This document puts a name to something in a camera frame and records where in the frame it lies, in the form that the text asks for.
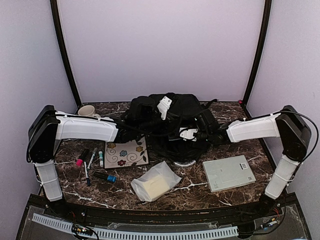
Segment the grey notebook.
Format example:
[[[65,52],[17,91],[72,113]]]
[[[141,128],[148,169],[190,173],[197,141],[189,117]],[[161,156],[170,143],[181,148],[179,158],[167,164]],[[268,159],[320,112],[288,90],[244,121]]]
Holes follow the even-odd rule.
[[[256,182],[244,155],[204,161],[202,165],[212,193]]]

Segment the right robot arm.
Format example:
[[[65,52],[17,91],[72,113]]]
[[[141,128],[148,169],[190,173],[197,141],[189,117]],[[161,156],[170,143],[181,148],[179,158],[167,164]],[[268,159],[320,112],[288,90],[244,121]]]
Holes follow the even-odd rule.
[[[204,140],[211,145],[279,138],[283,147],[281,158],[264,190],[266,198],[255,205],[255,213],[260,217],[266,217],[275,208],[273,200],[281,195],[288,183],[294,179],[299,167],[314,151],[313,148],[309,148],[312,131],[307,123],[311,121],[291,105],[286,105],[274,113],[225,122],[213,132],[206,132],[199,126],[180,127],[177,136],[189,142]]]

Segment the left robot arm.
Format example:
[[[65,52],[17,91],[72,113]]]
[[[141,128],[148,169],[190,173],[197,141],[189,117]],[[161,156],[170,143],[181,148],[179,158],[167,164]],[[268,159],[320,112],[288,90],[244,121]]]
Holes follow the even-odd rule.
[[[32,163],[44,189],[51,210],[60,218],[67,218],[70,206],[64,198],[54,164],[56,142],[66,139],[127,143],[141,136],[166,137],[156,133],[168,114],[152,112],[145,119],[133,122],[110,117],[80,116],[55,110],[46,105],[28,130],[26,161]]]

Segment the black student backpack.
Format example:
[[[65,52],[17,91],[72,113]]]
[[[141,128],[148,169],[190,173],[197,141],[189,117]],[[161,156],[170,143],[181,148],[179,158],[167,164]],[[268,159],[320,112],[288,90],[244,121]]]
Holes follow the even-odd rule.
[[[129,109],[121,116],[125,121],[133,122],[142,119],[144,111],[159,111],[157,105],[160,100],[167,96],[172,100],[168,112],[175,114],[174,130],[157,128],[156,134],[168,133],[167,136],[155,137],[147,136],[147,144],[151,150],[159,156],[162,156],[171,162],[187,163],[198,161],[209,148],[210,143],[205,140],[200,141],[169,141],[169,135],[181,127],[197,127],[195,117],[202,111],[209,109],[212,102],[202,104],[193,94],[151,94],[149,96],[139,96],[134,98]]]

